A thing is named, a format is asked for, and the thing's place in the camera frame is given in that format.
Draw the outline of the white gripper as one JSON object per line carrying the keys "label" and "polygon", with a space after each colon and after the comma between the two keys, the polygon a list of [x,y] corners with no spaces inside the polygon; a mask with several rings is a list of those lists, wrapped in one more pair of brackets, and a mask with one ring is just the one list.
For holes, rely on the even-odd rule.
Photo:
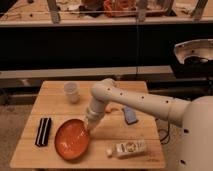
{"label": "white gripper", "polygon": [[88,131],[92,131],[104,117],[104,113],[94,112],[90,107],[86,109],[86,115],[84,119],[85,128]]}

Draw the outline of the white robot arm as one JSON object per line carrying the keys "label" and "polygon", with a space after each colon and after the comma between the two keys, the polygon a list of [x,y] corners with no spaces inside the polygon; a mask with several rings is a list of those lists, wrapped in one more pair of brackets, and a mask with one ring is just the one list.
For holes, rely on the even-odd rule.
{"label": "white robot arm", "polygon": [[128,91],[107,78],[93,84],[86,109],[86,128],[93,130],[109,102],[129,106],[182,128],[177,171],[213,171],[213,96],[192,101]]}

